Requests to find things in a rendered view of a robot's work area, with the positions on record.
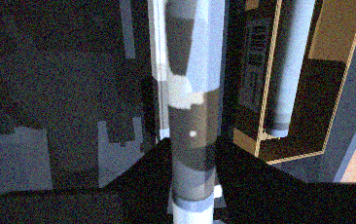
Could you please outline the white fluorescent tube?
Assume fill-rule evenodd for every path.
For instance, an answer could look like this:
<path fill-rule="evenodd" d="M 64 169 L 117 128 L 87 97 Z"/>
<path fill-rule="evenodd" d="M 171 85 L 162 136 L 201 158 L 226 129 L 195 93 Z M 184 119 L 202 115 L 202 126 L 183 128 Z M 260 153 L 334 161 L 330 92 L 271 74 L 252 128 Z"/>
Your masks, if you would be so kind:
<path fill-rule="evenodd" d="M 315 0 L 286 0 L 265 132 L 287 136 Z"/>

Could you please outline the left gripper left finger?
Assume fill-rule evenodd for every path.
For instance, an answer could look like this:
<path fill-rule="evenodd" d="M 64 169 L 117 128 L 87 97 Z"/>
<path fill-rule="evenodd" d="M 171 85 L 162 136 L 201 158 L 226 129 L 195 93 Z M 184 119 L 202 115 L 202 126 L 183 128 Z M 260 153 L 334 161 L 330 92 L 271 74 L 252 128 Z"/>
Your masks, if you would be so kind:
<path fill-rule="evenodd" d="M 0 195 L 0 224 L 165 224 L 172 178 L 169 136 L 103 188 Z"/>

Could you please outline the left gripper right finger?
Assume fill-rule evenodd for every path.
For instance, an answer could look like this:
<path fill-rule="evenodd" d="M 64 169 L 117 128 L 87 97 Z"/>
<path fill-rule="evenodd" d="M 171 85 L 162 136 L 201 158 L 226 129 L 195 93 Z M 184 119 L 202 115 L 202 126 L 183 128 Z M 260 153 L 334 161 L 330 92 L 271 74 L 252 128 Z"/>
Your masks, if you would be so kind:
<path fill-rule="evenodd" d="M 356 222 L 356 182 L 305 183 L 220 135 L 215 168 L 232 224 Z"/>

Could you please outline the long narrow brown open cardboard box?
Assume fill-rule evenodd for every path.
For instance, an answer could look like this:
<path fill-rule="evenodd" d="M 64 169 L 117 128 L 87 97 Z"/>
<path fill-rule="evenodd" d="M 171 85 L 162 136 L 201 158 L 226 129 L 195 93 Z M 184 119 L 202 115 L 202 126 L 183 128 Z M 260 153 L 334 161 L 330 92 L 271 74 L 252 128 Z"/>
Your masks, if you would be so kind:
<path fill-rule="evenodd" d="M 267 134 L 285 2 L 245 6 L 232 143 L 269 165 L 324 154 L 356 45 L 356 0 L 315 0 L 288 134 Z"/>

